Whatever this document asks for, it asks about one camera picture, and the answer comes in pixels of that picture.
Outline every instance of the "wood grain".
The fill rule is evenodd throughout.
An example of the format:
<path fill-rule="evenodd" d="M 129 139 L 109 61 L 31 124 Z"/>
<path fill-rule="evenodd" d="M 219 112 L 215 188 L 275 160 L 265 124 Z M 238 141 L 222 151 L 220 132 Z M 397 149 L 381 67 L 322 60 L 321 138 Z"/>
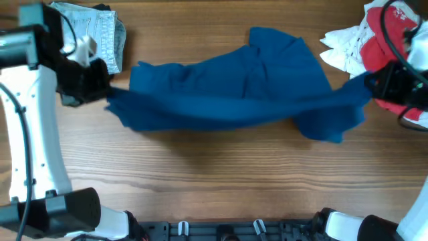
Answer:
<path fill-rule="evenodd" d="M 359 24 L 366 2 L 109 3 L 128 32 L 124 71 L 113 84 L 127 88 L 139 60 L 190 64 L 235 50 L 254 25 L 302 36 L 320 60 L 327 47 L 319 39 Z M 334 88 L 347 81 L 320 62 Z M 230 132 L 135 133 L 105 106 L 58 103 L 64 162 L 75 189 L 94 187 L 105 206 L 141 221 L 309 218 L 330 207 L 399 222 L 428 174 L 428 136 L 400 129 L 374 103 L 341 145 L 305 139 L 289 120 Z M 7 204 L 11 160 L 3 116 L 0 127 L 0 201 Z"/>

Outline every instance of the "denim jeans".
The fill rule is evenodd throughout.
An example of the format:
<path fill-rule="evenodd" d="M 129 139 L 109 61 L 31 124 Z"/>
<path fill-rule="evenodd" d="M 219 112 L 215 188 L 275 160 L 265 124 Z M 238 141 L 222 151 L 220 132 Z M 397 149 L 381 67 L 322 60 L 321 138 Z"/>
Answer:
<path fill-rule="evenodd" d="M 95 58 L 102 58 L 107 64 L 109 74 L 122 71 L 122 55 L 126 39 L 124 24 L 118 20 L 115 11 L 99 11 L 70 3 L 53 2 L 51 7 L 64 14 L 73 26 L 76 37 L 89 35 L 97 43 Z M 74 42 L 72 32 L 66 21 L 62 21 L 64 44 Z"/>

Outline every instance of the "red fabric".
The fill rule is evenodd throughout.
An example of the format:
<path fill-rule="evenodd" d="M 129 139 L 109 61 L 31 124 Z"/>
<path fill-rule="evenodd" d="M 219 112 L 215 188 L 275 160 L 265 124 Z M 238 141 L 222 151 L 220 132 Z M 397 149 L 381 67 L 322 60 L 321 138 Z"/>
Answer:
<path fill-rule="evenodd" d="M 364 44 L 360 54 L 364 67 L 369 71 L 377 71 L 385 67 L 391 60 L 396 60 L 388 44 L 386 43 L 381 29 L 381 11 L 382 7 L 373 7 L 367 13 L 367 22 L 375 36 Z M 410 20 L 400 9 L 389 7 L 385 14 L 385 23 L 391 41 L 397 47 L 398 51 L 407 58 L 404 50 L 403 34 L 406 29 L 412 29 L 417 24 Z M 378 105 L 395 114 L 401 114 L 406 107 L 384 100 L 376 100 Z M 418 109 L 410 110 L 406 117 L 418 121 L 423 111 Z"/>

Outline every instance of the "blue cloth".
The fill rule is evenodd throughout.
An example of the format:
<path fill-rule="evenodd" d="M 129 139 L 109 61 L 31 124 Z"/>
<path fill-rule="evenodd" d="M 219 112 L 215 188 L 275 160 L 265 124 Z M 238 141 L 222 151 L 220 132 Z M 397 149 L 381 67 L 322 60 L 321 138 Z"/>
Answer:
<path fill-rule="evenodd" d="M 224 131 L 293 117 L 310 139 L 342 141 L 364 121 L 365 75 L 332 91 L 302 38 L 253 27 L 249 46 L 199 64 L 133 67 L 107 108 L 135 131 Z"/>

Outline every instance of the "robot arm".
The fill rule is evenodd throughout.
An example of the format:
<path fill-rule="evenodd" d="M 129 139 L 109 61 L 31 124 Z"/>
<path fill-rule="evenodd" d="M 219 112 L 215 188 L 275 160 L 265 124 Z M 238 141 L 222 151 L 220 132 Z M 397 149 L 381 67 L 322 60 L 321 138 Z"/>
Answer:
<path fill-rule="evenodd" d="M 338 241 L 428 240 L 428 178 L 419 197 L 400 224 L 370 215 L 366 218 L 330 212 L 324 231 Z"/>
<path fill-rule="evenodd" d="M 24 6 L 20 9 L 21 27 L 0 36 L 0 83 L 9 93 L 2 92 L 1 99 L 13 168 L 11 205 L 0 208 L 0 225 L 31 238 L 82 233 L 110 240 L 130 238 L 132 215 L 102 207 L 92 188 L 73 191 L 64 166 L 56 92 L 61 93 L 63 103 L 79 106 L 104 98 L 110 85 L 105 63 L 89 62 L 90 54 L 96 51 L 92 38 L 75 39 L 74 50 L 67 56 L 60 52 L 64 44 L 60 17 L 43 4 Z M 22 106 L 22 116 L 17 114 L 17 104 Z"/>

